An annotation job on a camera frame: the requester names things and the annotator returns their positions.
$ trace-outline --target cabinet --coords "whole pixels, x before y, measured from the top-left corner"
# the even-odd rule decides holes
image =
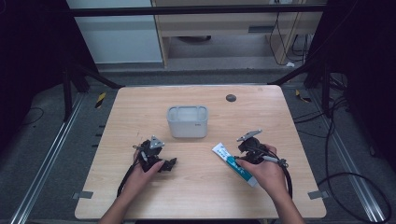
[[[271,0],[151,0],[154,7],[185,6],[237,6],[268,5]],[[325,0],[293,0],[293,4],[324,3]],[[251,28],[260,28],[271,36],[271,46],[276,60],[283,63],[286,53],[296,35],[314,34],[321,12],[283,12],[279,13],[227,13],[193,15],[158,15],[155,21],[162,50],[163,62],[167,64],[170,39],[173,36],[203,35],[256,35]],[[273,28],[278,21],[279,31]]]

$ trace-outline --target white cabinet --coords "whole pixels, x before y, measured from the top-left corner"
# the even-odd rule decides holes
[[[70,8],[151,7],[150,0],[67,0]],[[76,17],[93,60],[100,65],[162,63],[153,16]]]

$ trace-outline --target aluminum rail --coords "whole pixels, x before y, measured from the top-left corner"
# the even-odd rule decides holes
[[[318,109],[321,109],[319,103],[319,96],[318,93],[312,90],[308,90],[311,94],[314,103],[316,104]],[[322,115],[322,120],[326,125],[326,128],[330,128],[330,122],[326,118],[326,116]],[[336,150],[341,163],[344,166],[344,169],[347,172],[360,174],[358,167],[356,166],[355,162],[350,157],[349,153],[347,152],[347,148],[344,145],[342,138],[340,137],[337,130],[334,130],[331,138],[332,142],[334,143],[334,149]],[[361,200],[361,204],[366,212],[367,217],[373,222],[379,222],[385,220],[385,216],[382,213],[381,208],[378,205],[373,193],[371,192],[368,184],[366,181],[358,178],[356,176],[350,176],[349,180],[358,195],[359,199]]]
[[[15,211],[14,215],[12,216],[11,220],[9,223],[11,224],[22,224],[25,223],[27,220],[30,212],[32,211],[33,206],[35,205],[35,201],[38,198],[38,195],[40,194],[41,190],[43,189],[43,186],[47,180],[48,175],[50,174],[51,168],[53,164],[56,161],[56,158],[58,157],[59,152],[62,149],[62,146],[64,144],[64,140],[66,136],[68,135],[75,119],[78,114],[78,111],[80,110],[81,103],[84,99],[84,93],[79,93],[78,97],[75,101],[75,104],[73,106],[74,110],[73,113],[71,114],[69,120],[65,121],[58,134],[56,135],[52,146],[49,149],[49,152],[46,156],[46,159],[44,159],[43,163],[41,164],[40,169],[37,172],[37,175],[35,176],[35,180],[33,181],[32,185],[26,192],[20,206],[18,209]]]
[[[266,12],[319,12],[337,10],[344,5],[290,4],[290,5],[239,5],[239,6],[190,6],[190,7],[115,7],[50,9],[43,12],[72,17],[143,16],[177,14],[222,14],[222,13],[266,13]]]

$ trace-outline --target human hand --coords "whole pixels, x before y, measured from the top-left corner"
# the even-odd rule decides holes
[[[139,150],[134,153],[134,160],[136,160]],[[119,197],[131,203],[134,198],[144,189],[148,182],[158,173],[163,166],[164,161],[156,162],[147,172],[144,172],[140,163],[138,163],[134,170],[129,175],[122,193]]]
[[[276,148],[264,144],[270,151],[276,154]],[[244,160],[236,160],[244,169],[256,177],[260,186],[267,191],[271,198],[280,194],[288,194],[285,175],[282,168],[272,161],[262,161],[260,164],[252,164]]]

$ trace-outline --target gray carpet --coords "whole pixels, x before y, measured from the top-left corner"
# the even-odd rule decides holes
[[[107,74],[119,84],[133,85],[183,85],[183,84],[231,84],[231,83],[265,83],[273,81],[285,74],[282,71],[238,70],[238,71],[185,71],[185,72],[152,72],[132,74]],[[82,190],[85,178],[90,169],[96,146],[100,141],[100,133],[114,102],[117,91],[111,90],[102,83],[89,79],[91,89],[85,94],[82,108],[78,113],[77,122],[67,137],[64,147],[56,163],[52,167],[47,182],[39,195],[29,220],[44,223],[43,220],[78,221],[74,216],[77,201],[72,199],[74,192]],[[318,111],[314,103],[306,103],[295,96],[294,86],[301,83],[292,82],[282,88],[292,116]],[[105,91],[106,98],[101,108],[94,105],[98,95]],[[332,94],[338,97],[339,92]],[[52,140],[59,131],[63,115],[63,89],[56,86],[37,95],[32,107],[43,109],[44,114],[38,121],[24,125],[10,145],[10,152],[1,160],[0,184],[0,219],[12,217],[30,187],[41,162],[44,160]],[[34,121],[40,117],[40,110],[33,109],[25,122]],[[339,108],[335,113],[335,125],[342,136],[348,152],[356,162],[361,173],[372,179],[387,195],[392,207],[396,207],[396,175],[382,158],[370,156],[367,142],[361,134],[347,108]],[[296,125],[304,149],[317,181],[325,177],[324,146],[327,133],[321,119]],[[344,171],[338,154],[330,148],[330,173]],[[334,192],[348,209],[365,217],[360,201],[354,193],[348,177],[340,177],[332,181]],[[327,189],[326,184],[320,189]],[[388,213],[382,199],[376,195],[378,203],[385,215]],[[328,214],[321,220],[307,220],[309,223],[361,223],[347,214],[333,198],[324,200]]]

